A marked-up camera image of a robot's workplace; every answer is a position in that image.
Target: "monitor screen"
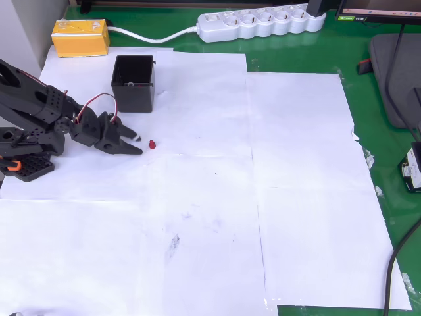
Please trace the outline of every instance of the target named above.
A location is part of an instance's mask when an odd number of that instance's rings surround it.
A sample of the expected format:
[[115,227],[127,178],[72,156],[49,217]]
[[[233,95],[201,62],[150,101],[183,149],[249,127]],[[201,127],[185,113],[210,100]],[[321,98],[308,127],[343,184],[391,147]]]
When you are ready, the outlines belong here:
[[421,0],[343,0],[337,17],[356,22],[421,24]]

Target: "robotic arm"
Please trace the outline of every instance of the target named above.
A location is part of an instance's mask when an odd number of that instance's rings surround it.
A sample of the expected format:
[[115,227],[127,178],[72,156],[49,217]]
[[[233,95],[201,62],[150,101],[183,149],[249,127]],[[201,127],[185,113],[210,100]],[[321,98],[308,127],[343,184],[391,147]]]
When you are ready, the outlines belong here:
[[113,114],[99,117],[82,109],[66,93],[46,86],[0,59],[0,117],[19,128],[0,128],[0,172],[32,181],[54,170],[50,156],[64,151],[64,134],[88,147],[110,154],[141,155],[142,150],[120,137],[135,138]]

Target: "white power strip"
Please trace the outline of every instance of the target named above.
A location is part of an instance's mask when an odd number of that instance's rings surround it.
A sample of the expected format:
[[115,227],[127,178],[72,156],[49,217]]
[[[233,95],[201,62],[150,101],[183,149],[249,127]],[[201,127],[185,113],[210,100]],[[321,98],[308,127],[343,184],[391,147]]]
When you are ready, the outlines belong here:
[[319,31],[326,13],[313,17],[305,9],[307,4],[238,11],[205,13],[197,19],[197,33],[206,43],[232,41],[237,38],[266,37]]

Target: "white paper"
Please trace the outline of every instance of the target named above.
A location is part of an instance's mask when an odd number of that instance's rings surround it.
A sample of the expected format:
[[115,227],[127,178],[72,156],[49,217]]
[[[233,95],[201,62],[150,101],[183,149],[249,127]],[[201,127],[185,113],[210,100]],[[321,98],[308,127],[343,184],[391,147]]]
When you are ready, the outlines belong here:
[[[0,315],[146,315],[146,239],[133,203],[0,201]],[[153,291],[154,282],[148,282]]]
[[169,155],[135,203],[0,201],[0,315],[264,315],[252,173]]
[[162,315],[264,315],[250,158],[181,155],[164,174]]
[[[59,59],[50,52],[41,79],[68,89],[69,95],[84,103],[99,92],[111,93],[112,60],[121,53],[128,53],[127,48],[113,49],[106,57],[72,59]],[[29,183],[6,178],[2,199],[142,200],[149,166],[160,155],[250,156],[244,55],[138,53],[152,54],[157,62],[153,112],[120,113],[119,117],[142,137],[142,142],[128,141],[144,154],[107,155],[66,137],[64,153],[51,159],[55,171]],[[92,108],[97,114],[114,111],[113,100],[99,98]],[[149,140],[155,141],[156,149],[148,148]]]
[[[248,74],[266,295],[382,308],[393,252],[338,75]],[[395,264],[392,309],[411,309]]]

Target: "black plastic container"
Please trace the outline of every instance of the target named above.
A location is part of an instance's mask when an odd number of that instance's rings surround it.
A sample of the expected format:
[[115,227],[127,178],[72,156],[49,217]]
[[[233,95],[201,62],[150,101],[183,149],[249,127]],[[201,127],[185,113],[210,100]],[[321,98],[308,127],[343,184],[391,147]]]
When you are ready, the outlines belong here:
[[119,55],[111,88],[120,112],[152,112],[155,61],[151,55]]

